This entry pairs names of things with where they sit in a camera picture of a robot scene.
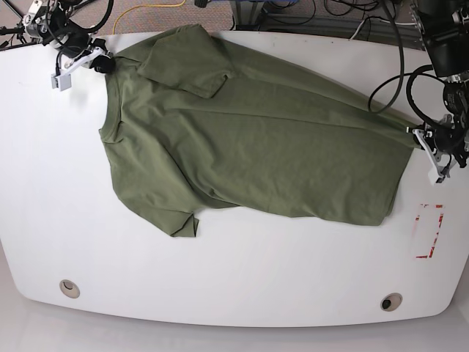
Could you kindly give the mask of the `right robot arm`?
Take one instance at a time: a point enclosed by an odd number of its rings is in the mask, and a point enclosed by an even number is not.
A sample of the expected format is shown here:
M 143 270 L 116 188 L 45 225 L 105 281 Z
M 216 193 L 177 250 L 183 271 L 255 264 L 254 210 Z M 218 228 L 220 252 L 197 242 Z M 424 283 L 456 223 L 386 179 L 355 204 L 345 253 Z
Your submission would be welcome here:
M 109 19 L 113 1 L 107 3 L 103 17 L 91 27 L 82 27 L 72 20 L 72 14 L 80 4 L 80 1 L 33 1 L 23 16 L 25 33 L 58 51 L 53 74 L 57 81 L 80 66 L 104 74 L 113 72 L 116 67 L 106 41 L 93 37 Z

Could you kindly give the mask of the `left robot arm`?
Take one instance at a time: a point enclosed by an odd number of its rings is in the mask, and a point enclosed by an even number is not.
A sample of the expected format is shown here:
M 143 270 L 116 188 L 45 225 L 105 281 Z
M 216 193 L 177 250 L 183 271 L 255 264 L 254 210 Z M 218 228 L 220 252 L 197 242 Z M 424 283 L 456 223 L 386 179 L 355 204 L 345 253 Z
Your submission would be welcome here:
M 407 102 L 423 123 L 407 132 L 429 157 L 430 181 L 442 183 L 450 178 L 455 165 L 465 168 L 468 164 L 468 2 L 413 1 L 410 10 L 431 63 L 405 73 L 399 38 L 399 75 L 384 81 L 373 93 L 394 80 L 398 81 L 399 92 L 404 77 L 408 77 Z M 419 76 L 443 84 L 443 103 L 448 113 L 439 121 L 423 113 L 413 100 L 413 83 Z

